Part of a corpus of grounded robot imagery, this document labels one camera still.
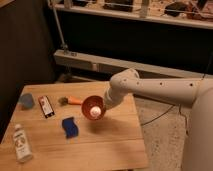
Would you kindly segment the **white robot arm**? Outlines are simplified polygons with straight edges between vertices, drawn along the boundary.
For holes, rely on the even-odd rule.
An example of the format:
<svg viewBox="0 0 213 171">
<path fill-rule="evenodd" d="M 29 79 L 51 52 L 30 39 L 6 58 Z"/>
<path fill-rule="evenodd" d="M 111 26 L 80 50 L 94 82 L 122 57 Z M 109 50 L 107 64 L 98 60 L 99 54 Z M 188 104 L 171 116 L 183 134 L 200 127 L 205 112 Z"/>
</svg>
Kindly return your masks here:
<svg viewBox="0 0 213 171">
<path fill-rule="evenodd" d="M 114 74 L 102 98 L 106 110 L 128 93 L 189 107 L 181 171 L 213 171 L 213 78 L 141 78 L 135 69 Z"/>
</svg>

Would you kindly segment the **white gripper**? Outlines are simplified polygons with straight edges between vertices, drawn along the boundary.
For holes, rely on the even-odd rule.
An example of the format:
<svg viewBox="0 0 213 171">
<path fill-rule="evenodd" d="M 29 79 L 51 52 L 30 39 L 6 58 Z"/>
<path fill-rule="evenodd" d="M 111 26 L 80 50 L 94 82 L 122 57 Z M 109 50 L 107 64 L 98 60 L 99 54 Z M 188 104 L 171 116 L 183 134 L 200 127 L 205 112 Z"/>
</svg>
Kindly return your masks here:
<svg viewBox="0 0 213 171">
<path fill-rule="evenodd" d="M 114 89 L 108 88 L 104 93 L 104 104 L 107 109 L 111 109 L 121 103 L 121 95 Z M 98 118 L 101 115 L 101 108 L 94 106 L 90 109 L 90 115 Z"/>
</svg>

